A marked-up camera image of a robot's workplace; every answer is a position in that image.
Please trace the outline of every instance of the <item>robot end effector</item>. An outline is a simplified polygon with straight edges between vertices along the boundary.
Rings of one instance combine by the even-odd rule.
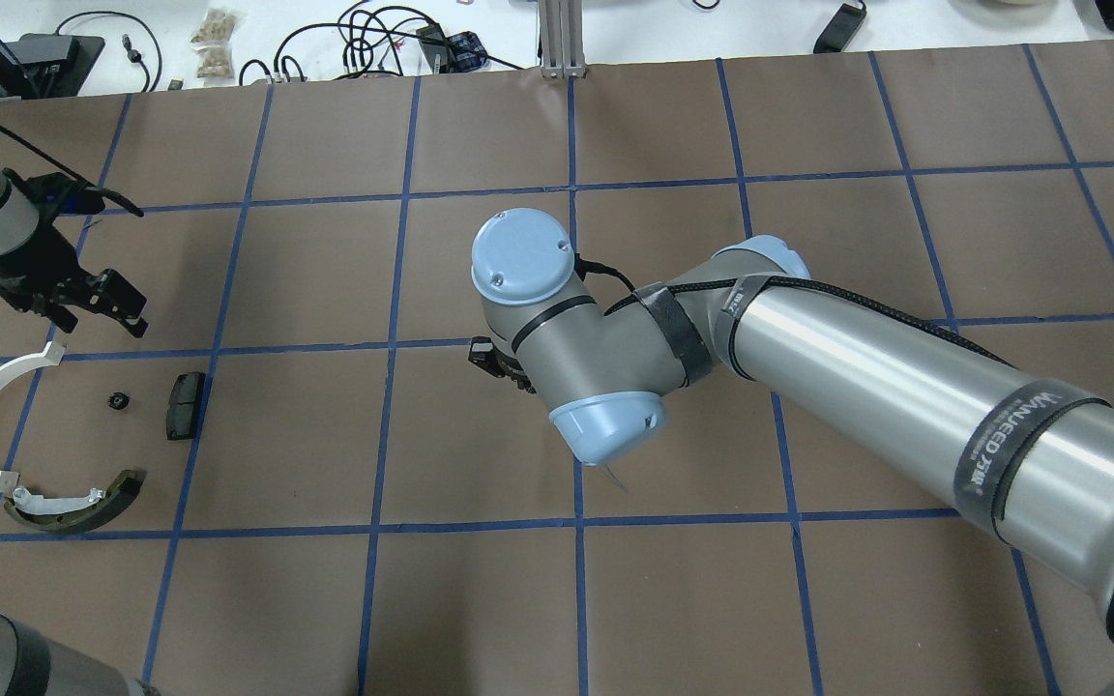
[[[106,209],[106,199],[133,215],[143,212],[123,195],[61,168],[28,180],[0,171],[0,296],[17,312],[40,314],[65,333],[79,321],[67,308],[75,305],[106,314],[140,339],[149,329],[141,318],[145,296],[115,269],[90,274],[80,267],[76,247],[55,229],[55,219],[61,213],[94,215]]]

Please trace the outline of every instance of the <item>robotic arm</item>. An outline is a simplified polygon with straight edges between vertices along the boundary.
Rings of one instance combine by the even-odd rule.
[[[143,216],[140,208],[123,195],[89,184],[6,128],[0,131],[61,170],[28,180],[0,170],[0,296],[17,312],[52,321],[62,333],[76,329],[76,314],[67,308],[75,305],[106,314],[140,339],[149,329],[141,318],[145,296],[115,269],[90,274],[80,267],[75,247],[55,229],[61,213],[94,215],[106,209],[106,199],[136,216]]]
[[[778,238],[721,249],[602,313],[560,224],[512,209],[477,235],[472,281],[492,335],[473,341],[470,362],[540,396],[580,461],[610,462],[646,441],[666,421],[662,396],[724,363],[1087,591],[1114,641],[1104,400],[811,282]]]

